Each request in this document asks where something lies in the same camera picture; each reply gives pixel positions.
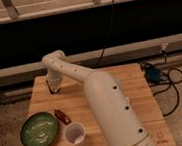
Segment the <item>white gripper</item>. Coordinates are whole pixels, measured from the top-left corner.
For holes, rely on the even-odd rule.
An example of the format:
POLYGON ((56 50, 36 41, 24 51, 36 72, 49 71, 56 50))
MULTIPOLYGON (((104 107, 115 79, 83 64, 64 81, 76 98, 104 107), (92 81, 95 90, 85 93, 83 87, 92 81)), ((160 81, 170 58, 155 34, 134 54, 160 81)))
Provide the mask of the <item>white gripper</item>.
POLYGON ((60 86, 62 83, 62 75, 54 70, 49 70, 47 73, 46 84, 48 85, 48 89, 51 95, 60 92, 60 86))

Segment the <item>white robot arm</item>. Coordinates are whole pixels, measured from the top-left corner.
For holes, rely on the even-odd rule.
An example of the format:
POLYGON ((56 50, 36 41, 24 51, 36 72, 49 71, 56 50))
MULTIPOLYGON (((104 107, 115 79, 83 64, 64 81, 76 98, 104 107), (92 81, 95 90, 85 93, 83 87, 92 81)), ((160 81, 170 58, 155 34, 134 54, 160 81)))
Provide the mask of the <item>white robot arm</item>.
POLYGON ((156 146, 110 73, 66 62, 61 50, 45 55, 41 61, 53 93, 58 92, 63 75, 83 84, 86 101, 108 146, 156 146))

